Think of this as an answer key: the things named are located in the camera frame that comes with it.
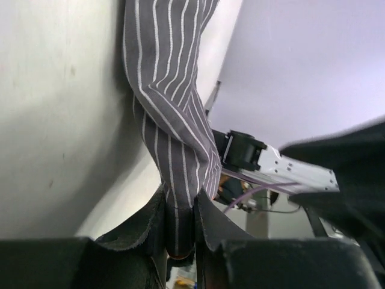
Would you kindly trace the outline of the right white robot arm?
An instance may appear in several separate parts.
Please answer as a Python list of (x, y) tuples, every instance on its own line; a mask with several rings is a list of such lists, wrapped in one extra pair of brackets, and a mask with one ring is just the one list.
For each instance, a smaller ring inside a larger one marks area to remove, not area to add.
[(302, 207), (316, 236), (328, 222), (355, 240), (384, 241), (384, 122), (276, 149), (253, 136), (214, 132), (222, 173), (253, 184), (224, 197), (254, 211), (257, 191), (284, 193)]

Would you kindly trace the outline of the grey striped underwear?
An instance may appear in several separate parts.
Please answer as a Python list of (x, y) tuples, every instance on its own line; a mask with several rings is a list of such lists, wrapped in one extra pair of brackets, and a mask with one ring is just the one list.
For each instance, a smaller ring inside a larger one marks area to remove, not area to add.
[(168, 254), (192, 251), (194, 199), (214, 198), (221, 163), (197, 91), (201, 36), (216, 1), (127, 1), (123, 61), (134, 118), (160, 173)]

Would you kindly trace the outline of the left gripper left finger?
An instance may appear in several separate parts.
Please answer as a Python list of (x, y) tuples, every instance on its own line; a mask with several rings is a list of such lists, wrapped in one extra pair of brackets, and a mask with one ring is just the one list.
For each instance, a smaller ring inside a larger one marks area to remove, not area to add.
[(1, 288), (164, 288), (164, 211), (159, 189), (142, 209), (96, 240), (2, 240)]

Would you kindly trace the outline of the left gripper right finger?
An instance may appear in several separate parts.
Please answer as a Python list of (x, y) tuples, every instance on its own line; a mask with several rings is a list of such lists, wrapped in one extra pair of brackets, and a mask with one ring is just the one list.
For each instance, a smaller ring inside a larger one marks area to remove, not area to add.
[(381, 288), (357, 245), (333, 238), (256, 239), (200, 193), (194, 200), (198, 288)]

